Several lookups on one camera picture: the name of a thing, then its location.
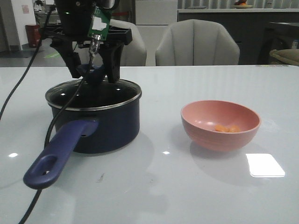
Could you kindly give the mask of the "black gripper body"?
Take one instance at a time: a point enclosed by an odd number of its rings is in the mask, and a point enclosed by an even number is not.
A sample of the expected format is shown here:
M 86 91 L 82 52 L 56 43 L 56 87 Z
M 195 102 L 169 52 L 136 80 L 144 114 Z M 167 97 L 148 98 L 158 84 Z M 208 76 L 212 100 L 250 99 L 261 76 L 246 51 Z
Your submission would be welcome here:
M 96 7 L 113 11 L 119 5 L 118 0 L 56 0 L 54 1 L 60 24 L 56 26 L 45 25 L 42 28 L 43 38 L 58 38 L 72 42 L 97 40 L 88 37 L 91 17 Z M 109 25 L 107 39 L 110 42 L 122 42 L 128 45 L 132 42 L 131 29 L 117 28 Z

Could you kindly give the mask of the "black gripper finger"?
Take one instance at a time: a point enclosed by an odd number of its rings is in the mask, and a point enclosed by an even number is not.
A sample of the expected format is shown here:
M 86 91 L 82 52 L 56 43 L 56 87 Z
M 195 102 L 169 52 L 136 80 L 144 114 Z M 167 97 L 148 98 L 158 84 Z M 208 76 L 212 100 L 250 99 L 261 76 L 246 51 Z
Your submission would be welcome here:
M 120 79 L 120 63 L 123 47 L 123 43 L 100 45 L 100 56 L 109 83 L 116 83 Z
M 78 72 L 77 67 L 81 65 L 81 60 L 78 52 L 75 52 L 73 49 L 72 41 L 52 39 L 50 46 L 60 54 L 71 76 L 73 78 L 80 78 L 81 75 Z

